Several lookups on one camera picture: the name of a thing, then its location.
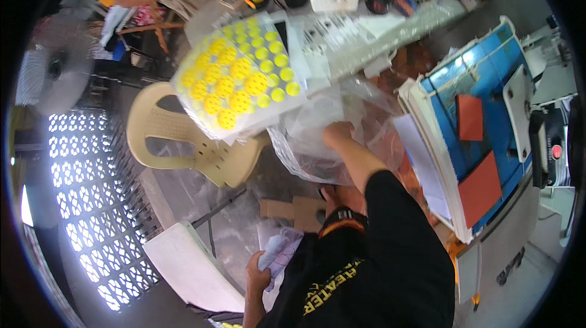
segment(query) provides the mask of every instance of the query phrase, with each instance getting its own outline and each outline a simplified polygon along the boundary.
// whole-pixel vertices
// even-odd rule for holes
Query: beige plastic chair
[[[228,146],[221,141],[216,145],[190,119],[187,114],[169,112],[157,103],[163,97],[175,95],[168,82],[147,86],[134,99],[128,116],[128,147],[143,165],[154,169],[194,169],[201,171],[218,187],[229,185],[236,188],[245,182],[253,171],[260,151],[268,145],[267,132]],[[167,140],[186,141],[195,145],[193,156],[155,156],[147,149],[145,139],[159,137]]]

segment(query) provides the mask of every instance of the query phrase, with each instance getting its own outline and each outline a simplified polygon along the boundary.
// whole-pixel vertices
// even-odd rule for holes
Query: red button
[[[554,160],[558,160],[561,158],[561,146],[560,145],[553,145],[552,147],[552,157]]]

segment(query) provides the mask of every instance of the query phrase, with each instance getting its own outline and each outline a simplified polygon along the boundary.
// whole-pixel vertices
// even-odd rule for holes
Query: red paper
[[[456,104],[460,140],[482,141],[482,101],[470,95],[456,95]]]
[[[491,151],[458,185],[466,226],[471,228],[502,196],[501,181]]]

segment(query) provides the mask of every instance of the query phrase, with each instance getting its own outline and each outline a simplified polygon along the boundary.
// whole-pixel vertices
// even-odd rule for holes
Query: hand
[[[271,270],[267,267],[264,271],[259,270],[259,258],[264,251],[258,251],[250,257],[246,266],[246,291],[262,292],[271,283]]]
[[[333,122],[324,130],[324,143],[329,148],[344,140],[352,140],[354,125],[350,122]]]

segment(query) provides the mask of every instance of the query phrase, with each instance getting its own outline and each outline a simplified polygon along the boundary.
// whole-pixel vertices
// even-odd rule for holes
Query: black t-shirt
[[[370,177],[364,234],[306,234],[257,327],[433,327],[454,319],[454,266],[390,171]]]

